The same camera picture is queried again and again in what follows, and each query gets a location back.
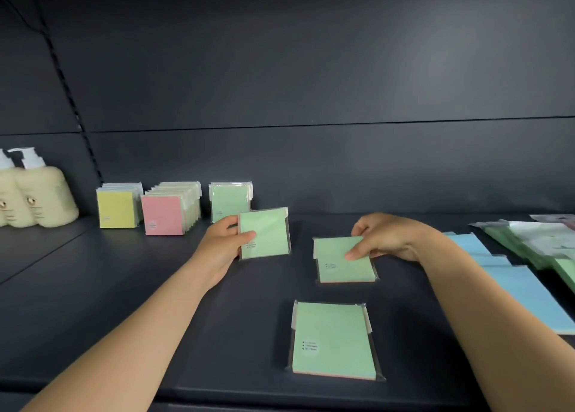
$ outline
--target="white pump dispenser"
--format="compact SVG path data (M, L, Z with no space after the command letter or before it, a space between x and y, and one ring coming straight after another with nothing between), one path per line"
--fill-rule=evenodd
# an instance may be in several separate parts
M0 148L0 226L29 227L36 224L16 183L16 174L22 171Z
M22 163L26 169L16 173L16 183L38 224L57 227L78 218L78 208L61 170L46 166L34 147L9 150L13 151L22 152Z

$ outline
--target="person's right hand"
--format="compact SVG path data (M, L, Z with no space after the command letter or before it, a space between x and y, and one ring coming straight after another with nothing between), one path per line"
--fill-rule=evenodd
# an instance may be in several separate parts
M375 212L359 219L351 236L363 239L346 254L353 261L369 255L377 257L392 254L407 261L418 261L413 243L425 232L433 229L419 221L387 213Z

